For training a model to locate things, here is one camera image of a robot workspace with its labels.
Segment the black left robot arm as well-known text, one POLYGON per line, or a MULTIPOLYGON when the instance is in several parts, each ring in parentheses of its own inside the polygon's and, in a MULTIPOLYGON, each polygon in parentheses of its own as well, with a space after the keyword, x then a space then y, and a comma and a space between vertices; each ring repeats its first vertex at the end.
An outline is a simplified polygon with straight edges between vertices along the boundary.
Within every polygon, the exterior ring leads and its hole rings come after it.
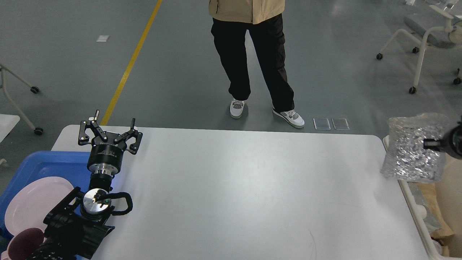
POLYGON ((106 225, 110 217, 123 216, 133 210, 127 192, 112 192, 111 183, 120 173, 124 153, 133 155, 140 148, 143 133, 131 120, 126 132, 103 130, 97 123, 99 110, 82 120, 78 145, 91 145, 87 169, 91 173, 87 191, 72 189, 44 218, 44 242, 28 257, 29 260, 91 259, 114 226, 106 225))

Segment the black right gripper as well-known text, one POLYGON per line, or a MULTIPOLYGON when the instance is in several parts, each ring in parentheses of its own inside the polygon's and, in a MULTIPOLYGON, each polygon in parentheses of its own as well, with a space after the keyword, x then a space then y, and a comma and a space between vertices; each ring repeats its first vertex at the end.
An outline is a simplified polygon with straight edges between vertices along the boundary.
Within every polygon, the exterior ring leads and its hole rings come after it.
POLYGON ((424 139, 423 148, 426 150, 444 151, 452 158, 462 159, 462 122, 446 132, 443 139, 424 139))

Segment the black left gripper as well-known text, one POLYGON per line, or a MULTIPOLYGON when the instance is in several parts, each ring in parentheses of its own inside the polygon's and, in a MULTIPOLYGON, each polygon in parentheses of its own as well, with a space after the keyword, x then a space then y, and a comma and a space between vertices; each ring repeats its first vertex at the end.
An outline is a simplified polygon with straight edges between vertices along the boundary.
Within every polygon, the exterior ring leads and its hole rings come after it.
POLYGON ((119 173, 122 167, 122 160, 125 151, 136 155, 140 148, 143 133, 138 131, 135 126, 135 118, 132 118, 130 129, 117 138, 114 143, 108 142, 105 131, 97 123, 100 110, 96 110, 93 117, 82 120, 79 127, 78 145, 84 146, 91 144, 91 152, 87 163, 87 169, 91 172, 96 171, 99 165, 106 165, 111 173, 119 173), (94 137, 90 140, 87 131, 90 130, 94 137))

